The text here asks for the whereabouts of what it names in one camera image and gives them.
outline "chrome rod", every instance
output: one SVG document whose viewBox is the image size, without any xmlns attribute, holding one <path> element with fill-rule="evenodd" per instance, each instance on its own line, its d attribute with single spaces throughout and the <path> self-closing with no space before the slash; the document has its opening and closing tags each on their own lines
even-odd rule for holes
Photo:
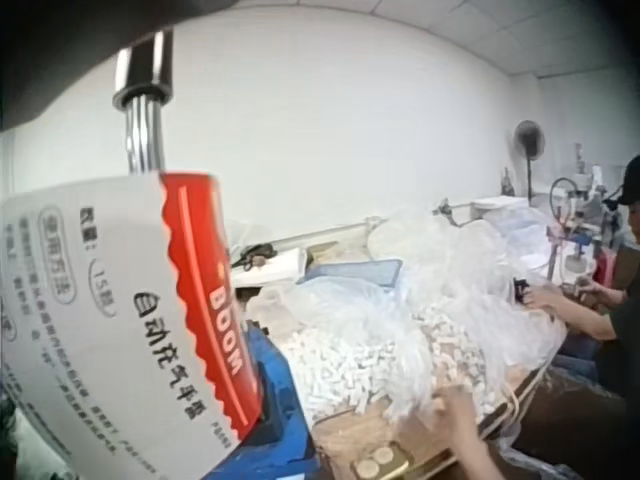
<svg viewBox="0 0 640 480">
<path fill-rule="evenodd" d="M 149 95 L 132 98 L 126 105 L 125 148 L 130 173 L 164 170 L 160 102 Z"/>
</svg>

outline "blue machine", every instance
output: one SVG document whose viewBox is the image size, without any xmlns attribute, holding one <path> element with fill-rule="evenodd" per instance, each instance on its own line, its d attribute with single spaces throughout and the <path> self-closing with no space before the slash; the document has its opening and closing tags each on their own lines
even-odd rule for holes
<svg viewBox="0 0 640 480">
<path fill-rule="evenodd" d="M 264 389 L 262 417 L 244 442 L 203 480 L 276 480 L 321 468 L 284 356 L 250 325 L 249 351 Z"/>
</svg>

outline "black cap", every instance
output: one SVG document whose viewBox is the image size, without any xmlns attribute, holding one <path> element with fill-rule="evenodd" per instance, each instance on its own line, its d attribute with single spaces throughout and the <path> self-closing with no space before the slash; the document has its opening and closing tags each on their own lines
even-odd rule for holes
<svg viewBox="0 0 640 480">
<path fill-rule="evenodd" d="M 622 181 L 622 196 L 618 199 L 620 205 L 629 206 L 640 202 L 640 155 L 627 165 Z"/>
</svg>

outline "person's arm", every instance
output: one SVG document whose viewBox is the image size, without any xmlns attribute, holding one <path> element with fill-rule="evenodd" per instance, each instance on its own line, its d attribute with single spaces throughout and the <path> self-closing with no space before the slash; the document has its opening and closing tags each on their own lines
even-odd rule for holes
<svg viewBox="0 0 640 480">
<path fill-rule="evenodd" d="M 580 277 L 577 282 L 578 292 L 593 295 L 598 303 L 608 308 L 615 308 L 627 300 L 627 292 L 603 287 L 588 277 Z"/>
<path fill-rule="evenodd" d="M 471 394 L 455 385 L 435 395 L 435 427 L 464 468 L 469 480 L 504 480 L 478 435 Z"/>
<path fill-rule="evenodd" d="M 614 340 L 616 332 L 608 315 L 600 315 L 563 295 L 544 288 L 530 288 L 525 292 L 524 304 L 531 309 L 541 309 L 564 320 L 567 324 L 596 340 Z"/>
<path fill-rule="evenodd" d="M 504 480 L 502 473 L 493 463 L 487 445 L 484 442 L 480 442 L 472 453 L 463 453 L 462 456 L 456 456 L 467 473 L 469 480 Z"/>
</svg>

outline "metal pole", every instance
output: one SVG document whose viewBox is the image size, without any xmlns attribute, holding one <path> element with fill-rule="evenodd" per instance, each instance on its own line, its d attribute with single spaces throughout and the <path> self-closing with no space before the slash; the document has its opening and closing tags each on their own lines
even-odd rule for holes
<svg viewBox="0 0 640 480">
<path fill-rule="evenodd" d="M 121 50 L 114 106 L 126 115 L 125 149 L 132 174 L 164 170 L 161 108 L 173 95 L 173 32 Z"/>
</svg>

